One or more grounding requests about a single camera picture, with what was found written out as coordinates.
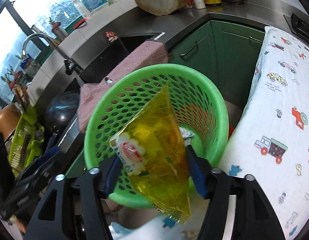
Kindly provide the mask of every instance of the green cabinet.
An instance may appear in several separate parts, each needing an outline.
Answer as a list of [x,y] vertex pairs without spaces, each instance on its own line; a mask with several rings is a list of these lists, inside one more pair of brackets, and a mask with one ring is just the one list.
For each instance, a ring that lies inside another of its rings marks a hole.
[[218,86],[216,56],[210,22],[184,38],[170,53],[170,63],[193,68]]
[[218,89],[224,99],[247,104],[264,32],[234,23],[211,21],[218,66]]

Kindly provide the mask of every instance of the bolt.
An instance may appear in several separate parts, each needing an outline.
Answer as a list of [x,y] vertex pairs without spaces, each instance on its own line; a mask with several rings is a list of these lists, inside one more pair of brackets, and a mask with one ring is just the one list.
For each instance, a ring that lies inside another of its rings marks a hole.
[[98,168],[92,168],[89,170],[90,174],[97,174],[100,170]]
[[221,169],[219,169],[219,168],[217,168],[217,167],[215,167],[215,168],[212,168],[212,173],[215,173],[215,174],[219,174],[219,173],[221,173],[222,171],[221,171]]
[[255,178],[254,178],[251,174],[247,174],[247,175],[245,176],[245,179],[248,180],[248,181],[253,181],[253,180],[255,180]]
[[64,180],[64,179],[65,179],[64,174],[56,175],[56,180],[57,180],[57,181],[61,181],[61,180]]

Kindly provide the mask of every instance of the plastic bag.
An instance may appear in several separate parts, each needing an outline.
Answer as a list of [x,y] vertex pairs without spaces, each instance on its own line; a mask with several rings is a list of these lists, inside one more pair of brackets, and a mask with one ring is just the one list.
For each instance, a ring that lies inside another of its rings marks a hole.
[[185,145],[168,86],[110,139],[110,146],[121,158],[135,191],[177,222],[191,216]]

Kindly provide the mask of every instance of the yellow car print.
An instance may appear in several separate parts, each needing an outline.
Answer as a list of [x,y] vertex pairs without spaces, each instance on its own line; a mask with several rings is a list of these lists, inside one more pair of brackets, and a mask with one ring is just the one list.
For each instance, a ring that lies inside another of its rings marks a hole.
[[269,74],[267,74],[267,77],[270,78],[270,80],[271,80],[272,82],[274,82],[274,81],[279,81],[279,82],[281,83],[282,86],[288,85],[288,84],[286,83],[286,81],[285,81],[282,77],[280,77],[278,74],[276,74],[276,73],[269,73]]

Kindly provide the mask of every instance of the faucet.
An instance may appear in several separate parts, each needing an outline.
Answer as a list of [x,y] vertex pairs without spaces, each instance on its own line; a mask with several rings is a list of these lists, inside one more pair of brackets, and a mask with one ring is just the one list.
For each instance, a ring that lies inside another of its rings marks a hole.
[[64,58],[64,65],[65,65],[65,73],[69,76],[73,73],[73,71],[77,72],[79,75],[83,71],[83,68],[79,66],[78,63],[71,57],[68,57],[53,41],[53,39],[46,35],[45,33],[33,33],[29,35],[22,44],[22,55],[26,56],[27,53],[25,52],[26,46],[30,40],[33,38],[44,38],[49,45],[55,49],[63,58]]

